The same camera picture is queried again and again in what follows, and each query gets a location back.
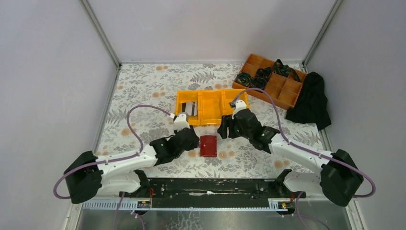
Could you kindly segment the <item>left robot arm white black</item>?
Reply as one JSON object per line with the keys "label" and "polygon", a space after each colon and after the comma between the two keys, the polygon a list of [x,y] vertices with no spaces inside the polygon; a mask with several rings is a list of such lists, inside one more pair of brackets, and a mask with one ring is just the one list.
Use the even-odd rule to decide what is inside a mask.
{"label": "left robot arm white black", "polygon": [[80,204],[95,196],[120,192],[142,197],[147,194],[149,186],[143,168],[169,163],[198,146],[199,137],[190,127],[151,141],[140,153],[98,158],[92,151],[84,152],[63,173],[69,199],[73,204]]}

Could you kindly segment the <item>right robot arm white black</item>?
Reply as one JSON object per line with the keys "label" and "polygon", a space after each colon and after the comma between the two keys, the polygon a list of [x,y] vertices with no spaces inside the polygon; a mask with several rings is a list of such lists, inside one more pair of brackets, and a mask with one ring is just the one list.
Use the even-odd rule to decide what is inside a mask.
{"label": "right robot arm white black", "polygon": [[249,109],[224,115],[217,131],[221,138],[245,138],[257,150],[286,157],[310,172],[285,172],[275,183],[275,193],[287,197],[292,192],[324,195],[332,203],[346,207],[363,183],[363,176],[349,153],[317,150],[302,143],[289,143],[281,132],[263,126]]}

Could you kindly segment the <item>yellow three-compartment bin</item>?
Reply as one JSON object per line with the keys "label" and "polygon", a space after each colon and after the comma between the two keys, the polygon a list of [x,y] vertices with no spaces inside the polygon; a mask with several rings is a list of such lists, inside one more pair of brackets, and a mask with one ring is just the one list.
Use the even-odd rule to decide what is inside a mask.
{"label": "yellow three-compartment bin", "polygon": [[222,116],[233,113],[234,109],[229,103],[242,91],[242,89],[178,91],[175,114],[181,113],[182,103],[197,102],[198,115],[189,116],[189,124],[192,126],[218,126]]}

